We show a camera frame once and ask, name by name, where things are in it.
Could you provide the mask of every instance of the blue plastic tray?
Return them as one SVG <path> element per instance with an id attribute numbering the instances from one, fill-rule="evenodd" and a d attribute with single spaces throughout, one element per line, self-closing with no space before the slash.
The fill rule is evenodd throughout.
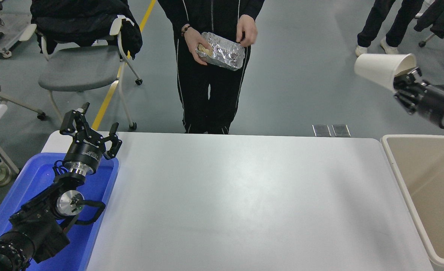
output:
<path id="1" fill-rule="evenodd" d="M 0 235 L 12 228 L 8 218 L 18 211 L 22 204 L 53 183 L 55 174 L 52 166 L 55 161 L 63 160 L 64 156 L 65 153 L 40 153 L 26 162 L 0 206 Z M 118 171 L 119 162 L 116 158 L 111 160 L 102 158 L 97 172 L 94 175 L 87 176 L 85 184 L 78 187 L 78 191 L 83 194 L 85 199 L 102 201 L 108 205 L 108 199 L 112 193 Z M 95 212 L 96 208 L 85 207 L 79 219 L 88 220 L 93 217 Z M 55 257 L 40 264 L 32 260 L 27 270 L 84 271 L 88 266 L 104 213 L 91 225 L 74 225 L 67 234 L 70 239 L 69 245 Z"/>

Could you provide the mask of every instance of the chair seat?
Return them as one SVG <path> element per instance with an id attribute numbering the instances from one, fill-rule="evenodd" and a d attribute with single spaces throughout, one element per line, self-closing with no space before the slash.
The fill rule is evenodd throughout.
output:
<path id="1" fill-rule="evenodd" d="M 51 91 L 85 91 L 112 84 L 120 65 L 117 46 L 67 48 L 53 53 L 38 84 Z"/>

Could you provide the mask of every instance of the bracelet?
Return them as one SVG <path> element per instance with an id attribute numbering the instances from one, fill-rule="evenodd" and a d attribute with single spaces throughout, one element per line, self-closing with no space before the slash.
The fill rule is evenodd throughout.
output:
<path id="1" fill-rule="evenodd" d="M 182 29 L 182 36 L 184 36 L 184 34 L 187 32 L 187 30 L 189 30 L 189 28 L 191 28 L 190 24 L 186 27 L 184 27 L 184 29 Z"/>

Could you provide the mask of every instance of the white paper cup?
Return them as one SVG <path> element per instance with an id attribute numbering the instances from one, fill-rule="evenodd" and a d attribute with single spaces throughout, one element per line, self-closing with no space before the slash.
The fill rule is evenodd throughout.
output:
<path id="1" fill-rule="evenodd" d="M 416 67 L 416 57 L 408 55 L 386 55 L 381 53 L 363 53 L 354 64 L 354 72 L 393 93 L 394 77 L 408 69 Z"/>

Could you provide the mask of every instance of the beige plastic bin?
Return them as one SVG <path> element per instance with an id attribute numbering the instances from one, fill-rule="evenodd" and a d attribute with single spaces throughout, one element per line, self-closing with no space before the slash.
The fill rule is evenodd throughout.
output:
<path id="1" fill-rule="evenodd" d="M 444 270 L 444 136 L 385 135 L 381 143 L 435 270 Z"/>

